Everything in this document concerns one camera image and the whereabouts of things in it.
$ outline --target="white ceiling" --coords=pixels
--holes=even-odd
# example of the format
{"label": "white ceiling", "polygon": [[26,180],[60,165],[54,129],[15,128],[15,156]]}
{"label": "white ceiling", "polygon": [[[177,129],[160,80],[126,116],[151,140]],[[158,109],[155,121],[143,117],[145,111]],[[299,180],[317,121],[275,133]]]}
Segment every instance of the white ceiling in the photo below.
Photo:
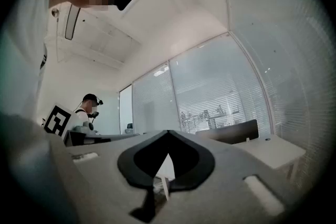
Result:
{"label": "white ceiling", "polygon": [[[227,27],[225,0],[133,0],[122,12],[115,6],[106,7],[104,11],[81,9],[71,41],[74,46],[61,45],[59,49],[120,69],[159,29],[194,5],[208,10]],[[58,8],[58,37],[62,42],[70,4],[63,3]],[[50,15],[46,43],[55,38],[56,25],[56,19]]]}

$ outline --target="black cap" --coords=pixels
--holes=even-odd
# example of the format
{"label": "black cap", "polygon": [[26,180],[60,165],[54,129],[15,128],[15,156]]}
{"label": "black cap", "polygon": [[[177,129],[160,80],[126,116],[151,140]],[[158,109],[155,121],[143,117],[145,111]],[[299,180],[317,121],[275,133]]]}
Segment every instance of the black cap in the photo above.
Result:
{"label": "black cap", "polygon": [[83,101],[85,100],[92,100],[98,104],[97,97],[92,93],[88,93],[86,96],[84,96]]}

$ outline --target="window blinds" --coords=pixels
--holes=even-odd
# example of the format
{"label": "window blinds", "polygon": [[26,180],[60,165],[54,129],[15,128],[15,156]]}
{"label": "window blinds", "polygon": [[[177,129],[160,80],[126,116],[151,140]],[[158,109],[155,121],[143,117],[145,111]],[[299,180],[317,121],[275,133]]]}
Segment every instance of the window blinds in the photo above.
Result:
{"label": "window blinds", "polygon": [[133,83],[133,123],[136,133],[178,130],[180,122],[168,64]]}
{"label": "window blinds", "polygon": [[170,61],[181,129],[195,133],[248,120],[270,133],[256,74],[231,36],[222,35]]}

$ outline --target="table surface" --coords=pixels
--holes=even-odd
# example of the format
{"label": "table surface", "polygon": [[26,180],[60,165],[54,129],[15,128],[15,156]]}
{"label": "table surface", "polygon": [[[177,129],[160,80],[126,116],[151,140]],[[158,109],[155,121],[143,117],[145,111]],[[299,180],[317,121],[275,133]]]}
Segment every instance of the table surface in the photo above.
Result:
{"label": "table surface", "polygon": [[234,144],[273,169],[293,163],[304,156],[305,150],[292,143],[278,137],[268,135],[259,137],[249,142]]}

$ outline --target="man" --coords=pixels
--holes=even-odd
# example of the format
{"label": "man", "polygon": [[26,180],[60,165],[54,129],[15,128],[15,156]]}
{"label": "man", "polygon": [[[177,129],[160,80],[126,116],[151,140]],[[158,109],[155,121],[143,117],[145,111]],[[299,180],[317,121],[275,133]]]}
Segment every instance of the man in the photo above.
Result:
{"label": "man", "polygon": [[97,111],[98,101],[97,97],[89,93],[84,96],[82,105],[75,111],[75,113],[79,116],[79,118],[83,121],[89,121],[88,114],[92,114]]}
{"label": "man", "polygon": [[17,0],[0,31],[0,112],[35,119],[48,9],[69,1],[78,7],[121,0]]}

